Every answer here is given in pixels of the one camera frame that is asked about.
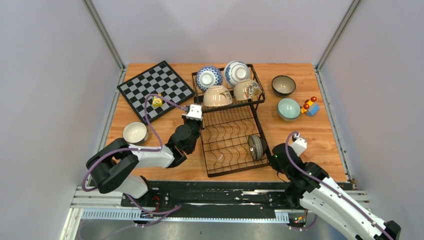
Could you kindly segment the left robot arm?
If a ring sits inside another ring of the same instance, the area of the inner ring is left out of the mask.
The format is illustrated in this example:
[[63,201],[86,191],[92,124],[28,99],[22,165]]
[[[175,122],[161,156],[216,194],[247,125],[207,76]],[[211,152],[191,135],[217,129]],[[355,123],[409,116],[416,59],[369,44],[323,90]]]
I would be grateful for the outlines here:
[[196,148],[203,117],[182,116],[184,123],[175,129],[163,146],[139,147],[117,138],[85,164],[88,174],[101,194],[113,191],[131,195],[140,206],[149,206],[153,193],[147,180],[131,172],[138,168],[175,168],[181,165]]

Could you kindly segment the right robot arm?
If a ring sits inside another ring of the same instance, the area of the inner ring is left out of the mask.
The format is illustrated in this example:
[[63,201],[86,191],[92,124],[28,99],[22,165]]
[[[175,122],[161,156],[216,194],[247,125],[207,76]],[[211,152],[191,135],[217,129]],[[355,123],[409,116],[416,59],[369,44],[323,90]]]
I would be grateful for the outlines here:
[[289,179],[283,203],[315,213],[349,240],[398,240],[401,227],[374,215],[314,162],[303,162],[291,146],[272,149],[271,167]]

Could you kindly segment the blue white patterned bowl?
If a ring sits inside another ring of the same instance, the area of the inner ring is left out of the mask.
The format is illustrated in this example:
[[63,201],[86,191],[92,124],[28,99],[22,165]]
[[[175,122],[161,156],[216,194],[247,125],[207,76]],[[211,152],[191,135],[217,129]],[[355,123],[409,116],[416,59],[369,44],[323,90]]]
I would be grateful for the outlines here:
[[268,145],[262,137],[253,134],[249,135],[247,137],[247,143],[251,157],[254,161],[262,159],[262,157],[266,154]]

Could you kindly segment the cream leaf bowl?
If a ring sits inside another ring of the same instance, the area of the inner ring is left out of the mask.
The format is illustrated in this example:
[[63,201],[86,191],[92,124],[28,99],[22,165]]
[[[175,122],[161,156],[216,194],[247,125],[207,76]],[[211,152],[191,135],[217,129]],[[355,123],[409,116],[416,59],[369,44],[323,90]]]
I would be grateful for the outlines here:
[[222,107],[232,103],[233,96],[223,85],[211,86],[203,95],[203,105],[205,107]]

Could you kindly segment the cream painted bowl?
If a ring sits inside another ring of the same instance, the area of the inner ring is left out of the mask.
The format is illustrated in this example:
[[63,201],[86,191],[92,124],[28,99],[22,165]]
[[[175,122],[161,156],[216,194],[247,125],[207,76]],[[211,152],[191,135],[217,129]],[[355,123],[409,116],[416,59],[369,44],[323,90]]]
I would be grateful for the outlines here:
[[233,88],[234,97],[237,101],[258,97],[262,92],[260,85],[253,79],[242,80]]

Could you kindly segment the green floral bowl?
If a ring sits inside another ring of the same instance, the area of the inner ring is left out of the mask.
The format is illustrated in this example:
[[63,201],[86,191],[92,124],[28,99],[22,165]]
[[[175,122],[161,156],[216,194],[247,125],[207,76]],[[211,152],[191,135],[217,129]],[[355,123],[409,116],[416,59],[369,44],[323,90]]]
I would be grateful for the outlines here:
[[281,99],[276,106],[277,114],[285,121],[293,121],[301,115],[301,107],[292,98]]

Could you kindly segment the teal white striped bowl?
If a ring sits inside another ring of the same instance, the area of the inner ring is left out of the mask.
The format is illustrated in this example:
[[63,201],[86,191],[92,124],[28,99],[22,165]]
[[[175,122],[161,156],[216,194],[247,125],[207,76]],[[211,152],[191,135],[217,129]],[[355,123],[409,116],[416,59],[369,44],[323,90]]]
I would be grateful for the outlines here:
[[141,145],[148,139],[148,129],[142,122],[131,122],[122,131],[124,140],[133,145]]

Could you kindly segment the black wire dish rack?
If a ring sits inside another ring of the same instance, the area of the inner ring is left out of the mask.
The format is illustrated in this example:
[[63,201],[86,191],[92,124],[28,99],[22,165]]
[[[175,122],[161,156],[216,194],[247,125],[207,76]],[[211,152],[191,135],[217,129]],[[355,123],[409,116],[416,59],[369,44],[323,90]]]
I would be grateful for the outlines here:
[[268,165],[269,149],[260,159],[253,159],[249,136],[266,137],[257,114],[265,94],[237,101],[227,106],[203,106],[203,129],[200,132],[203,159],[208,177],[219,177]]

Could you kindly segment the dark blue glazed bowl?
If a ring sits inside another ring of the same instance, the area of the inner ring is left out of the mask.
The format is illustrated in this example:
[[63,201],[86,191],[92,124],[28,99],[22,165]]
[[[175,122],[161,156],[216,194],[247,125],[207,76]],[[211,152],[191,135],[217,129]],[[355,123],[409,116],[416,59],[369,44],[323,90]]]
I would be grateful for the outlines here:
[[276,96],[286,97],[296,90],[295,81],[287,75],[278,75],[271,82],[272,91]]

